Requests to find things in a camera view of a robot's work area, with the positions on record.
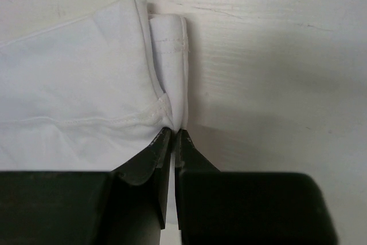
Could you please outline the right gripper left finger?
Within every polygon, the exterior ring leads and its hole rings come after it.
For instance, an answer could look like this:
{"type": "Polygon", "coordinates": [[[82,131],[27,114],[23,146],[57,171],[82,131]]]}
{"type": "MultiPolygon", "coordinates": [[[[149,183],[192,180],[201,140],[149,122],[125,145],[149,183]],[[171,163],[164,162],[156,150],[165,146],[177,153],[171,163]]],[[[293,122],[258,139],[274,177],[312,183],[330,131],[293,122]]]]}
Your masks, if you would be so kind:
{"type": "Polygon", "coordinates": [[[115,169],[110,195],[111,244],[159,244],[166,224],[171,130],[115,169]]]}

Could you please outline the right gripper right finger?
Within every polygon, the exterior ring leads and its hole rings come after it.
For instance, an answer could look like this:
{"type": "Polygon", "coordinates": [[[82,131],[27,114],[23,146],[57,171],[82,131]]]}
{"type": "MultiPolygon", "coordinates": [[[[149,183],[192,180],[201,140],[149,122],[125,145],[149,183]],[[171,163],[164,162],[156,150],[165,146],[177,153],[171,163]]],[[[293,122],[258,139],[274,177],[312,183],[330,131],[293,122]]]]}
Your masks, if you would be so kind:
{"type": "Polygon", "coordinates": [[[337,244],[322,192],[308,175],[222,172],[181,130],[175,200],[183,244],[337,244]]]}

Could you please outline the white skirt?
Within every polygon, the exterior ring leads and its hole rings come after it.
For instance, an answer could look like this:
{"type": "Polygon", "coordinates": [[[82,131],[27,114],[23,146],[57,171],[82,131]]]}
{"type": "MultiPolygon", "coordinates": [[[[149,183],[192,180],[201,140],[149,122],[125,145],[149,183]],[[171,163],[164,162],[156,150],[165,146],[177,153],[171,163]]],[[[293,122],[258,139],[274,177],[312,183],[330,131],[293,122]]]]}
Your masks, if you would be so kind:
{"type": "Polygon", "coordinates": [[[122,165],[188,123],[188,33],[145,0],[1,45],[1,169],[122,165]]]}

